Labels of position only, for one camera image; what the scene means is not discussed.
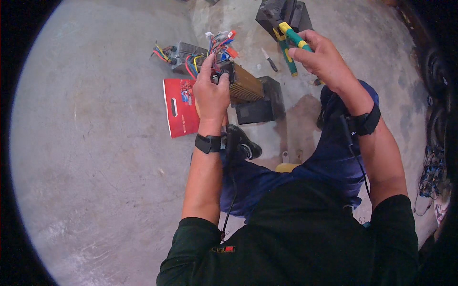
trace concrete floor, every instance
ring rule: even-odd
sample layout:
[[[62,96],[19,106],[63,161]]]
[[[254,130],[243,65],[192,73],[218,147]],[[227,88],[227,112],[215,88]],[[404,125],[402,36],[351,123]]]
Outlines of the concrete floor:
[[[314,29],[379,93],[413,205],[424,156],[426,91],[407,29],[393,9],[375,0],[305,3]],[[257,163],[274,168],[284,150],[292,161],[312,154],[320,137],[321,87],[310,85],[315,77],[302,67],[298,77],[289,76],[275,42],[254,20],[259,4],[65,0],[46,22],[16,92],[11,167],[27,232],[60,285],[150,285],[167,256],[194,136],[169,139],[162,80],[180,76],[149,59],[156,39],[162,46],[179,40],[206,46],[204,32],[236,29],[237,62],[279,81],[287,110],[286,121],[244,127],[263,147]],[[364,189],[360,195],[355,217],[368,221]],[[417,208],[427,204],[420,198]],[[432,211],[415,216],[420,244],[436,228]],[[228,231],[242,224],[231,217]]]

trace yellow stool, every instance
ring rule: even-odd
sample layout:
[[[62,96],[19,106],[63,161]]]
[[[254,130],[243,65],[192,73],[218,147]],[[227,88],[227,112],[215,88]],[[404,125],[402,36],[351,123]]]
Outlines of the yellow stool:
[[[291,173],[297,166],[300,166],[300,164],[280,163],[275,168],[275,171],[279,173]]]

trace man's right hand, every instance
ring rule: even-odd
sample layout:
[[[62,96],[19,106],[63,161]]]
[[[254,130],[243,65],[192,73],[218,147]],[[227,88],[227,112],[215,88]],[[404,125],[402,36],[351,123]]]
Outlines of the man's right hand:
[[[298,35],[315,52],[291,48],[289,56],[301,62],[308,72],[318,76],[333,92],[340,93],[349,82],[357,81],[331,40],[312,30]]]

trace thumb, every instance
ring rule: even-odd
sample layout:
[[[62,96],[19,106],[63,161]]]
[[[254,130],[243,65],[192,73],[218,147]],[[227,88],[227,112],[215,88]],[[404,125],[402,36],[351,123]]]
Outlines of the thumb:
[[[301,62],[303,65],[313,65],[317,61],[316,54],[304,49],[290,48],[288,53],[292,59]]]
[[[227,72],[223,73],[219,77],[218,81],[218,89],[219,90],[229,90],[229,74]]]

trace black tire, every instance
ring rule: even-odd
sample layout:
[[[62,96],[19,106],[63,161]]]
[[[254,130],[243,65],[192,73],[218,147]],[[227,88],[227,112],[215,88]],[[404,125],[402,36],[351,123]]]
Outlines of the black tire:
[[[433,98],[443,100],[447,94],[450,77],[439,55],[439,51],[431,47],[426,49],[421,61],[421,75],[425,86]]]
[[[444,148],[446,114],[446,110],[440,105],[436,105],[432,110],[426,127],[428,146]]]

